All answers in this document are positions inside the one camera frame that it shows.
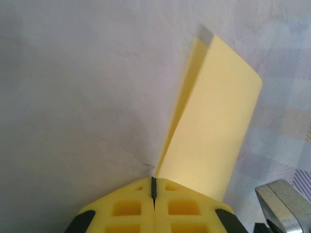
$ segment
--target white cloth background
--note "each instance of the white cloth background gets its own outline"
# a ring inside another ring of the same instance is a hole
[[[0,0],[0,231],[62,232],[86,203],[149,176],[200,23],[263,80],[225,198],[251,229],[262,219],[255,186],[311,172],[310,9],[308,0]],[[274,175],[278,164],[289,169]]]

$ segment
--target yellow paper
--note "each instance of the yellow paper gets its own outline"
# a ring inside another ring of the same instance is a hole
[[[194,45],[183,81],[188,90],[180,92],[155,175],[222,200],[261,80],[217,36],[208,49],[199,39]],[[192,66],[196,72],[189,72]]]

